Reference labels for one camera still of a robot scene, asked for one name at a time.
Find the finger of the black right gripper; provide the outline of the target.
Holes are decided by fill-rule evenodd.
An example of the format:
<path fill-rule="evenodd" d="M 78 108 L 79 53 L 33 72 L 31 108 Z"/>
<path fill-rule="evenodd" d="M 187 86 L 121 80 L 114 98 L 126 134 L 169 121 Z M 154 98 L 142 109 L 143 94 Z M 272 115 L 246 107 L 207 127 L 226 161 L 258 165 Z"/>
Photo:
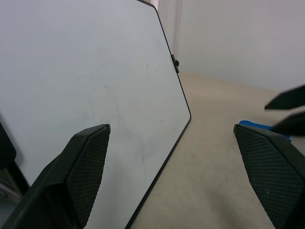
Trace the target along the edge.
<path fill-rule="evenodd" d="M 282 135 L 305 136 L 305 110 L 290 114 L 271 127 L 271 131 Z"/>
<path fill-rule="evenodd" d="M 273 98 L 265 110 L 291 110 L 305 105 L 305 85 L 281 92 Z"/>

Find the black whiteboard frame clip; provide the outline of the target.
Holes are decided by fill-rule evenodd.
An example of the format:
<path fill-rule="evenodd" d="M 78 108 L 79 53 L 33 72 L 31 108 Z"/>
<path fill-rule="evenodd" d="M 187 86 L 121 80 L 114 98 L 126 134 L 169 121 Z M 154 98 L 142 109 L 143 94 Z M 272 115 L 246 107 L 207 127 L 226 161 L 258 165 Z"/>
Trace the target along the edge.
<path fill-rule="evenodd" d="M 175 58 L 175 56 L 173 54 L 171 55 L 171 58 L 172 58 L 173 65 L 174 65 L 176 72 L 179 73 L 180 72 L 179 71 L 179 65 L 180 65 L 179 61 Z"/>

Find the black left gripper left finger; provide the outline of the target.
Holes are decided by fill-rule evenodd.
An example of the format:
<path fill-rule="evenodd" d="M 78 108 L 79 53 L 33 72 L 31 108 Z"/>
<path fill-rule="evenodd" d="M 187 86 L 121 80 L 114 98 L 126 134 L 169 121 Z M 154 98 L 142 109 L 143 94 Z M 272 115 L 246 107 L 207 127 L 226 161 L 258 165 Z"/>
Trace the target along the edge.
<path fill-rule="evenodd" d="M 84 229 L 101 181 L 111 128 L 75 134 L 39 174 L 1 229 Z"/>

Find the black-framed whiteboard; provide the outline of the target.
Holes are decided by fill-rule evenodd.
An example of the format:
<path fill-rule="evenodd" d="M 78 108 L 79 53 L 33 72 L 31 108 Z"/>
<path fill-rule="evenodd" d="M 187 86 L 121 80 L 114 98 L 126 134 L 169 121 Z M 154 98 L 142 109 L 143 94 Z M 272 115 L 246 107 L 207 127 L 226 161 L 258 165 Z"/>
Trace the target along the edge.
<path fill-rule="evenodd" d="M 191 120 L 156 8 L 0 0 L 0 122 L 29 184 L 77 132 L 111 127 L 86 229 L 127 229 Z"/>

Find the blue whiteboard eraser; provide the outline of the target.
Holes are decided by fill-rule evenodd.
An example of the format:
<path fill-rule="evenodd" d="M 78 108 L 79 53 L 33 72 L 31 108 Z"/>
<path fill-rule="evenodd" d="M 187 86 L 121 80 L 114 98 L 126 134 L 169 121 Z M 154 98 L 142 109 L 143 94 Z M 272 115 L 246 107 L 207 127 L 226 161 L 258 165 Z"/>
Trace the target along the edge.
<path fill-rule="evenodd" d="M 254 147 L 274 143 L 291 143 L 289 135 L 271 134 L 271 126 L 242 120 L 234 126 L 234 134 L 239 147 Z"/>

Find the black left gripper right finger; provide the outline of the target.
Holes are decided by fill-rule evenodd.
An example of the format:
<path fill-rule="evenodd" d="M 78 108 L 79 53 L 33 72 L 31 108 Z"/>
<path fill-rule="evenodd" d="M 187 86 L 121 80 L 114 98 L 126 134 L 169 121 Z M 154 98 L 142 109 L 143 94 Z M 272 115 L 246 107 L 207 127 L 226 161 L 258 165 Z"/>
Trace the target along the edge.
<path fill-rule="evenodd" d="M 275 229 L 305 229 L 305 156 L 285 136 L 236 124 L 249 182 Z"/>

